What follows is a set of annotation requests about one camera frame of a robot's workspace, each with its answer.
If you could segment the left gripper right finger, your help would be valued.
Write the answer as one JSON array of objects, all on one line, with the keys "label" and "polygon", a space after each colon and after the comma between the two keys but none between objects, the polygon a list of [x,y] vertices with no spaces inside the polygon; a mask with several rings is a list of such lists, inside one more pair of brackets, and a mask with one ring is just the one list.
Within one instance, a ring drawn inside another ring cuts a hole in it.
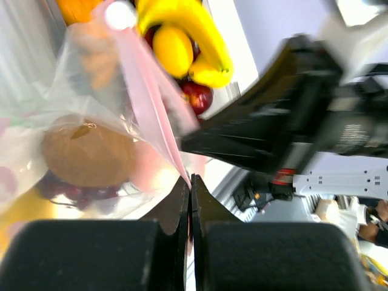
[{"label": "left gripper right finger", "polygon": [[244,223],[192,176],[198,290],[369,290],[348,237],[316,222]]}]

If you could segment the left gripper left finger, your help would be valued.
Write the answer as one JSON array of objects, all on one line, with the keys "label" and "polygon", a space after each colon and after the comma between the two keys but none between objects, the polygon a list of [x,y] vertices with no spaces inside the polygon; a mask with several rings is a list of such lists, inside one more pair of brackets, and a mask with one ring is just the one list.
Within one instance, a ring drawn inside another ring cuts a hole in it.
[{"label": "left gripper left finger", "polygon": [[13,238],[2,290],[184,290],[189,188],[138,220],[40,220]]}]

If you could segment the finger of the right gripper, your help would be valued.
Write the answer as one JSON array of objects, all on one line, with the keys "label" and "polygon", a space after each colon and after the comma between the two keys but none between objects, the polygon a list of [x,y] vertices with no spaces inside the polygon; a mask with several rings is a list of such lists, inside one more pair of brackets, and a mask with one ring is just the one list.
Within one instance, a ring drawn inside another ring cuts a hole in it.
[{"label": "finger of the right gripper", "polygon": [[184,152],[263,174],[298,168],[342,69],[321,41],[285,39],[254,85],[181,140]]}]

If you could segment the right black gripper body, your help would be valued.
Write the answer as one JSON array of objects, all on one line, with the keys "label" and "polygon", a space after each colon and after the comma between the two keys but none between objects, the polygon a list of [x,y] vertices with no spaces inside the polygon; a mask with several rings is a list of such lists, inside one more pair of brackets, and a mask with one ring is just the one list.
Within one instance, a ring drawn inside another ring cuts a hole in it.
[{"label": "right black gripper body", "polygon": [[296,169],[281,169],[274,197],[333,194],[387,199],[387,75],[377,63],[364,79],[340,88]]}]

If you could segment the pink egg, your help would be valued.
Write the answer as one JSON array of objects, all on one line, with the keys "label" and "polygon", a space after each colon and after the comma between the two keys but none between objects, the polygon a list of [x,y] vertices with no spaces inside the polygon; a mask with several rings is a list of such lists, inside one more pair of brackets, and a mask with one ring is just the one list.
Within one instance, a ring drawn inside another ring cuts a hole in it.
[{"label": "pink egg", "polygon": [[174,185],[178,176],[176,169],[150,144],[137,141],[135,150],[135,168],[130,176],[134,188],[150,192]]}]

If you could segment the dark red grape bunch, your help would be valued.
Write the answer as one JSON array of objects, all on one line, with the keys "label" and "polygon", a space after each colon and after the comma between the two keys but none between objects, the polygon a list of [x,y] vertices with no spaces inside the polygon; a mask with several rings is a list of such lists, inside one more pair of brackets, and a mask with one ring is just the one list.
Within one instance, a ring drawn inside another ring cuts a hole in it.
[{"label": "dark red grape bunch", "polygon": [[51,203],[71,209],[84,211],[97,202],[103,214],[113,212],[121,187],[80,187],[71,185],[51,171],[37,183],[40,195]]}]

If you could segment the yellow bell pepper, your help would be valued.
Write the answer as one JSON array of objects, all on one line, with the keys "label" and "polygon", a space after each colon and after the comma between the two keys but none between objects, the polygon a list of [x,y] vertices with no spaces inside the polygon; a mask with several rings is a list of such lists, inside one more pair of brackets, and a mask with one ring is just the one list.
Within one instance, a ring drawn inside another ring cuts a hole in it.
[{"label": "yellow bell pepper", "polygon": [[26,223],[37,219],[75,218],[75,209],[55,204],[52,200],[62,193],[55,186],[36,186],[15,197],[1,186],[1,251],[7,248],[13,236]]}]

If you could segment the clear pink zip top bag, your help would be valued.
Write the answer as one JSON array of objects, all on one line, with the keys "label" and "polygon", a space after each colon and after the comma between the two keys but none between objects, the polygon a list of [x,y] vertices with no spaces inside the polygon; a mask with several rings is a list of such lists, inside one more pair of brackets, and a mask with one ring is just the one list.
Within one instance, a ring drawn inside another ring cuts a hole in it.
[{"label": "clear pink zip top bag", "polygon": [[[150,144],[187,185],[190,174],[205,170],[204,157],[180,150],[181,136],[199,124],[137,34],[133,6],[103,1],[92,16],[107,29],[118,53],[115,75],[101,89],[92,88],[73,28],[65,24],[56,1],[1,2],[1,186],[15,197],[51,171],[42,140],[67,115],[73,118],[65,125],[88,119]],[[112,213],[103,214],[93,202],[84,211],[75,209],[75,218],[136,216],[172,188],[142,192],[130,180],[118,187]]]}]

